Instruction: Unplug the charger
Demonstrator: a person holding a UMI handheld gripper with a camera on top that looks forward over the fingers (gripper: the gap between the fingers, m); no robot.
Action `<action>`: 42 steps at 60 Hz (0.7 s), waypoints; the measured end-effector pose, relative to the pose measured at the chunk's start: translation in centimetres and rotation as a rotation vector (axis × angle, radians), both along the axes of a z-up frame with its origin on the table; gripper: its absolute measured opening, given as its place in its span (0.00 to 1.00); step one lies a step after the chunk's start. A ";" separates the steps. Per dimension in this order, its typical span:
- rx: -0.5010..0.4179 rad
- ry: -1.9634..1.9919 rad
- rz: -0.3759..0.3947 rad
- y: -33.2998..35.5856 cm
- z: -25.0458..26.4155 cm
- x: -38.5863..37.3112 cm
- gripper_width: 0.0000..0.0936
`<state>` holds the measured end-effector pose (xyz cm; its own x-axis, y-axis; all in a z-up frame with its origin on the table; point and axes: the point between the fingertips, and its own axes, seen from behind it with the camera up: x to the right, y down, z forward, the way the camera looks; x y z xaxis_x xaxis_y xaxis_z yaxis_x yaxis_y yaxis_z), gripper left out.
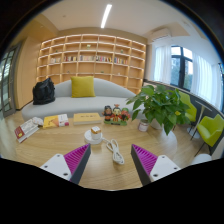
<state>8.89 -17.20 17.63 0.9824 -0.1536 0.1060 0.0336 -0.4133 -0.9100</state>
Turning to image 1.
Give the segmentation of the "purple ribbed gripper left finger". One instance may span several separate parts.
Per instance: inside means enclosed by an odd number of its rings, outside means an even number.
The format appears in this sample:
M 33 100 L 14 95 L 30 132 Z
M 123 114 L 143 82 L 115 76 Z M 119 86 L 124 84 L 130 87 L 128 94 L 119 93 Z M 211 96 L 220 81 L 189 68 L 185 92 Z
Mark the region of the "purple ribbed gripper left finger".
M 91 154 L 89 144 L 78 147 L 71 152 L 62 155 L 55 154 L 41 169 L 48 171 L 56 176 L 78 184 Z

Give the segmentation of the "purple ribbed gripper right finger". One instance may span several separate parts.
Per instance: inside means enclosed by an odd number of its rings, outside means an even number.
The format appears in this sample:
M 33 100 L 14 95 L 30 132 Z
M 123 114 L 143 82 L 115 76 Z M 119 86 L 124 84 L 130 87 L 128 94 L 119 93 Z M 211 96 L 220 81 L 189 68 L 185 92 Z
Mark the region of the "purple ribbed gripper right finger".
M 135 144 L 131 146 L 131 155 L 143 186 L 180 170 L 166 155 L 156 156 Z

